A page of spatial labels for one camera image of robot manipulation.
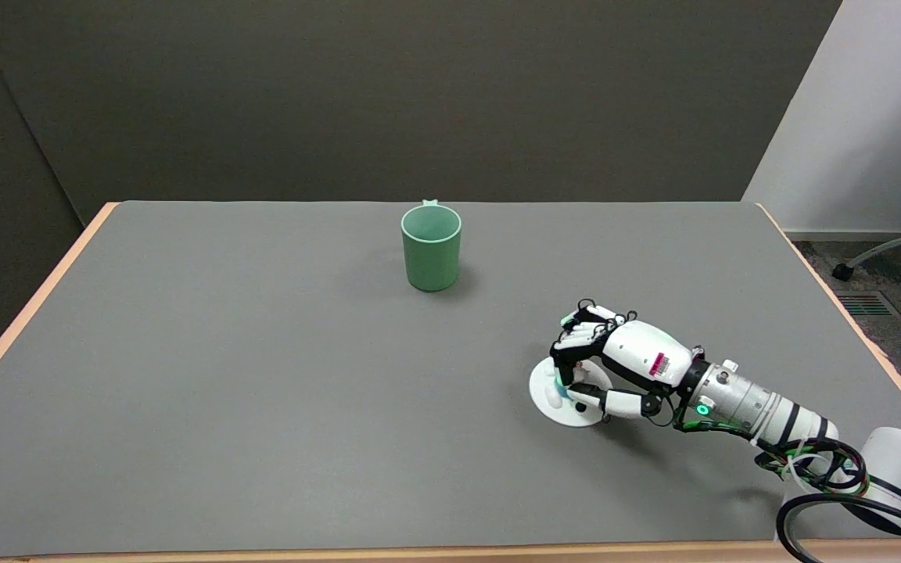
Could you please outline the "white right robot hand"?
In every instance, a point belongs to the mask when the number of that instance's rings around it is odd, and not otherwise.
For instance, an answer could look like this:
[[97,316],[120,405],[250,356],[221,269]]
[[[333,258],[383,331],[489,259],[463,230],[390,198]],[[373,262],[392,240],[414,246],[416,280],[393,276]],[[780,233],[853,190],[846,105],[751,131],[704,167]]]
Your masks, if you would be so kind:
[[[548,352],[562,395],[578,411],[593,407],[605,421],[660,414],[673,395],[690,398],[711,367],[700,346],[687,348],[662,329],[639,320],[637,311],[615,313],[591,299],[582,299],[578,309],[562,320],[561,334]],[[592,382],[583,365],[594,357],[639,391]]]

